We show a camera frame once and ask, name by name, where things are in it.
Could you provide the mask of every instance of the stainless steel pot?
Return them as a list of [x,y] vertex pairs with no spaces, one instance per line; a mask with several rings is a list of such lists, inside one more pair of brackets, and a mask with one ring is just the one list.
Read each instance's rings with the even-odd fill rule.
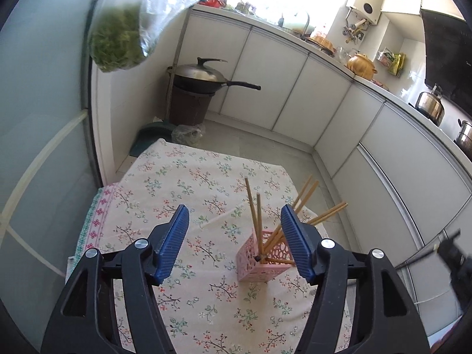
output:
[[459,122],[461,130],[454,142],[461,148],[469,160],[472,161],[472,124],[468,121],[461,121],[460,119],[457,121]]
[[440,126],[444,117],[444,106],[441,103],[442,89],[438,85],[434,85],[431,93],[420,93],[415,104],[415,109],[425,117],[428,117],[436,126]]

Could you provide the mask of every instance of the basket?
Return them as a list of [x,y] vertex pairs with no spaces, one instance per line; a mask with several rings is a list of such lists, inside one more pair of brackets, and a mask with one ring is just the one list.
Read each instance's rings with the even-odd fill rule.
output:
[[[263,241],[267,241],[271,234],[271,231],[263,230]],[[256,262],[254,259],[257,254],[257,239],[256,234],[253,231],[236,255],[237,280],[239,282],[268,282],[282,274],[287,269],[294,267],[293,265],[286,263],[261,264],[260,262]],[[277,243],[267,257],[282,260],[293,259],[285,239],[282,242]]]

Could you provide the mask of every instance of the silver screw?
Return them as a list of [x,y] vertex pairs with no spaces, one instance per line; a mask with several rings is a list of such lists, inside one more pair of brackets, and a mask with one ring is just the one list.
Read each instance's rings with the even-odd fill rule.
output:
[[324,247],[326,249],[332,249],[335,246],[336,246],[336,243],[333,240],[330,240],[328,238],[322,240],[322,247]]
[[144,249],[147,245],[148,245],[147,240],[145,240],[145,239],[143,239],[143,238],[140,239],[140,240],[137,240],[137,241],[135,242],[135,246],[136,246],[136,248],[138,248],[138,249]]
[[380,259],[380,258],[383,258],[385,254],[384,254],[383,251],[380,250],[380,249],[374,249],[374,250],[372,250],[372,255],[373,255],[375,258],[379,258],[379,259]]
[[93,258],[97,255],[97,249],[89,249],[86,251],[86,257],[87,258]]

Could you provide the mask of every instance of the range hood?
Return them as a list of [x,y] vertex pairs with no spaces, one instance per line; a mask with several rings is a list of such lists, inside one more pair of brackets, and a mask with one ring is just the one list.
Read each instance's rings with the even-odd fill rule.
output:
[[465,21],[421,10],[426,43],[425,84],[472,116],[472,32]]

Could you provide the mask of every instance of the wok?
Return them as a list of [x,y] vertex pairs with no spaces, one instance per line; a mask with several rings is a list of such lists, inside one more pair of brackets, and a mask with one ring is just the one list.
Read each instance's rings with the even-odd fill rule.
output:
[[244,86],[246,88],[260,91],[260,85],[250,84],[244,81],[230,81],[221,72],[209,66],[205,66],[207,61],[221,61],[219,58],[197,58],[198,63],[180,65],[175,70],[174,85],[184,91],[200,94],[213,94],[224,86]]

